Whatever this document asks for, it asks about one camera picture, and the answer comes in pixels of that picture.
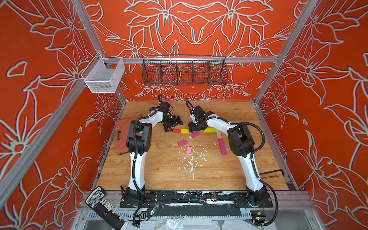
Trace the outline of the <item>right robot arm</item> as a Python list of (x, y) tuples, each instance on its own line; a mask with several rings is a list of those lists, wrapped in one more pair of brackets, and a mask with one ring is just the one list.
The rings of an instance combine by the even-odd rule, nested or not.
[[(192, 119), (192, 122), (188, 124), (189, 132), (194, 133), (212, 127), (227, 135), (230, 150), (238, 157), (246, 177), (248, 203), (252, 207), (263, 204), (265, 200), (270, 198), (267, 192), (267, 189), (270, 188), (277, 209), (276, 193), (269, 184), (262, 180), (255, 161), (255, 153), (261, 150), (265, 144), (265, 135), (261, 128), (250, 122), (230, 122), (211, 111), (205, 112), (201, 106), (194, 107), (189, 101), (186, 102), (186, 106), (190, 110)], [(257, 148), (255, 148), (255, 141), (249, 126), (258, 130), (261, 135), (262, 141)]]

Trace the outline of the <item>yellow block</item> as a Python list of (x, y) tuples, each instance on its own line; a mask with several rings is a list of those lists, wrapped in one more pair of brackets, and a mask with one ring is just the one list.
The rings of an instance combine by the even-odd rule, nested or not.
[(212, 133), (212, 128), (206, 128), (203, 130), (204, 133)]
[(189, 134), (189, 129), (182, 128), (181, 133)]

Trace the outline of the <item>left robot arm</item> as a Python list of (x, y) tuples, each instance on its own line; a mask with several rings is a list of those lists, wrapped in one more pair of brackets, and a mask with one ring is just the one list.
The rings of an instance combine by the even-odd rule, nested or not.
[(122, 198), (134, 206), (144, 204), (145, 199), (155, 196), (155, 192), (145, 191), (144, 169), (145, 160), (152, 144), (152, 130), (161, 123), (166, 132), (173, 131), (182, 125), (179, 116), (173, 114), (174, 109), (168, 102), (159, 101), (159, 105), (149, 109), (149, 114), (139, 117), (130, 123), (126, 145), (128, 147), (131, 170), (130, 180)]

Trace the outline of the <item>dark magenta block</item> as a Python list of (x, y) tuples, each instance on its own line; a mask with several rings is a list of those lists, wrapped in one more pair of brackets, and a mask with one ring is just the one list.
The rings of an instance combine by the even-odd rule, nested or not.
[(223, 139), (218, 139), (218, 142), (219, 142), (220, 148), (224, 148), (225, 147)]

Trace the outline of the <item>magenta block top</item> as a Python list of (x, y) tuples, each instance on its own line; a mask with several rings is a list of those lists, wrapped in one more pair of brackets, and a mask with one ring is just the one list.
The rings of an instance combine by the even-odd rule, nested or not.
[(200, 135), (199, 131), (194, 132), (194, 133), (191, 134), (191, 138), (194, 139), (194, 138), (198, 137), (199, 135)]

